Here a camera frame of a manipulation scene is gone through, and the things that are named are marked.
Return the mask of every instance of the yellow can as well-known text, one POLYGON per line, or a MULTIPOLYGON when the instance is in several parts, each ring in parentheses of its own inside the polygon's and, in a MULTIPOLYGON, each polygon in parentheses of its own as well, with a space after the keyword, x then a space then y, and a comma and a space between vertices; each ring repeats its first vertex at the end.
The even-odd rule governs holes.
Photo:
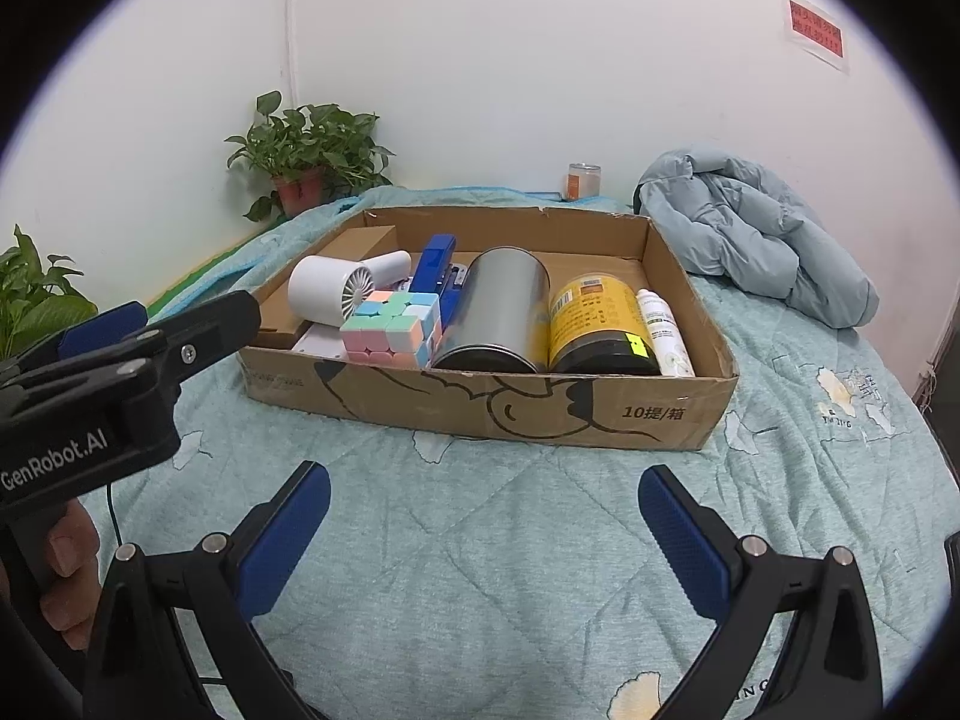
POLYGON ((634 291, 610 274, 583 275, 560 288, 550 305, 549 367, 554 373, 659 375, 634 291))

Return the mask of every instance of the orange label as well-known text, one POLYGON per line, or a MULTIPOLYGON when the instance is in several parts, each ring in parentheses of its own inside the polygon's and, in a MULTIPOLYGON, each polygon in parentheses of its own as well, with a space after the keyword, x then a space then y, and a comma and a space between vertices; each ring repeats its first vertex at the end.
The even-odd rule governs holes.
POLYGON ((829 23, 827 19, 793 0, 790 1, 790 23, 794 32, 808 37, 843 58, 843 34, 835 23, 829 23))

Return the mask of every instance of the light blue jacket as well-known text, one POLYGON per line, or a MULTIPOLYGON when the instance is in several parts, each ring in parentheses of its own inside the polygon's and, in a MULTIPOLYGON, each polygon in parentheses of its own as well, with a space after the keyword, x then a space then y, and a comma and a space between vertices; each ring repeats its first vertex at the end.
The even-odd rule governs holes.
POLYGON ((829 327, 858 327, 877 313, 867 275, 762 165, 708 146, 667 151, 640 178, 640 201, 692 274, 730 276, 829 327))

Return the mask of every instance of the yellow label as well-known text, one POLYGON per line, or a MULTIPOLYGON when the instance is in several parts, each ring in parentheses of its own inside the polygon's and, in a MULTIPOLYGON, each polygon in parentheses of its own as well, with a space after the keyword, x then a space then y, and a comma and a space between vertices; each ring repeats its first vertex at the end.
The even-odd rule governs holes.
POLYGON ((643 357, 653 348, 630 287, 608 274, 589 274, 564 286, 550 307, 551 367, 570 341, 598 330, 626 333, 634 353, 643 357))
POLYGON ((640 357, 649 357, 650 354, 647 351, 647 346, 643 342, 643 338, 640 336, 635 336, 633 333, 627 333, 627 341, 630 341, 630 348, 634 354, 640 355, 640 357))

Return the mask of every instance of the rubik's cube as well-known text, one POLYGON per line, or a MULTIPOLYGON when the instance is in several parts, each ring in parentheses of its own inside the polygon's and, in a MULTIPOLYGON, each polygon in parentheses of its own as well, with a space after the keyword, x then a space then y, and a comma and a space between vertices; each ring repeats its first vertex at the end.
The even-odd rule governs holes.
POLYGON ((440 343, 440 298, 433 293, 379 292, 340 328, 352 362, 424 368, 440 343))

